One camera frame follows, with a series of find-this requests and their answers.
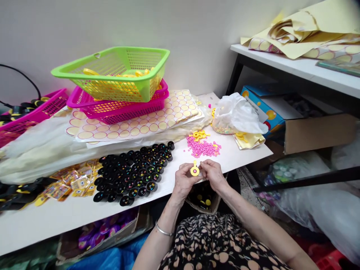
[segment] hand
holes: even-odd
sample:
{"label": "hand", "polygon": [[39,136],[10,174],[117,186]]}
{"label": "hand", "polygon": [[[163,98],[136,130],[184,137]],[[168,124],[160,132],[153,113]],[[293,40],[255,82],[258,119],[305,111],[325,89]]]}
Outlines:
{"label": "hand", "polygon": [[209,180],[211,188],[216,192],[228,186],[228,182],[224,178],[221,172],[221,166],[219,163],[207,159],[200,162],[200,169],[202,169],[202,175]]}
{"label": "hand", "polygon": [[192,186],[203,178],[202,176],[186,176],[186,173],[193,166],[193,163],[181,164],[179,170],[175,173],[175,187],[172,191],[172,197],[174,197],[179,203],[185,202]]}

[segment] white wall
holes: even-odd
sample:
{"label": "white wall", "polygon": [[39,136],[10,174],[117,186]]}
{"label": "white wall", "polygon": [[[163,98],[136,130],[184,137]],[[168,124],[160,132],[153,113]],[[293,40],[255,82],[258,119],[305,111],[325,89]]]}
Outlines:
{"label": "white wall", "polygon": [[[193,94],[225,93],[240,36],[263,30],[284,9],[291,14],[316,0],[3,0],[0,63],[25,72],[47,94],[74,85],[50,70],[112,46],[167,48],[165,80]],[[261,76],[244,68],[247,77]],[[0,100],[36,97],[32,85],[0,67]]]}

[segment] green plastic basket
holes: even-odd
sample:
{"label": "green plastic basket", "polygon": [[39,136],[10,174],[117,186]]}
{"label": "green plastic basket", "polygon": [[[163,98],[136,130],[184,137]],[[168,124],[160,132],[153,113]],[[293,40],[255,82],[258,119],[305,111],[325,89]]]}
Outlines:
{"label": "green plastic basket", "polygon": [[[51,74],[70,79],[95,99],[148,102],[164,76],[169,54],[166,49],[113,47],[59,66]],[[99,75],[85,75],[84,68]],[[151,68],[141,77],[117,77]]]}

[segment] woman's left hand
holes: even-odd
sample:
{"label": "woman's left hand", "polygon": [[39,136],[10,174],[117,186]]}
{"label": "woman's left hand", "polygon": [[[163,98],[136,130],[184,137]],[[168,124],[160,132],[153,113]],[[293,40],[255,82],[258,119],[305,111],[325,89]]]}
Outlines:
{"label": "woman's left hand", "polygon": [[172,197],[176,199],[178,203],[184,203],[192,186],[203,178],[202,176],[186,176],[186,173],[193,166],[193,163],[181,164],[179,170],[175,173],[175,187],[172,191]]}

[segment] pink plastic basket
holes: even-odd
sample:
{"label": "pink plastic basket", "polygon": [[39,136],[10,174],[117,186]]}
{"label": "pink plastic basket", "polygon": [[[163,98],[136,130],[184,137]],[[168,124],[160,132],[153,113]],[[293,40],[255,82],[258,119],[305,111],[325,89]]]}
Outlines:
{"label": "pink plastic basket", "polygon": [[68,95],[66,88],[46,95],[49,100],[30,112],[29,114],[0,127],[0,147],[7,145],[23,134],[28,128],[39,124],[45,119],[49,119],[56,112],[66,106]]}
{"label": "pink plastic basket", "polygon": [[111,125],[162,110],[165,99],[169,96],[169,91],[164,80],[161,80],[159,88],[149,102],[139,103],[112,100],[94,101],[93,97],[76,86],[67,101],[67,105],[70,108],[79,108],[89,119],[98,119]]}

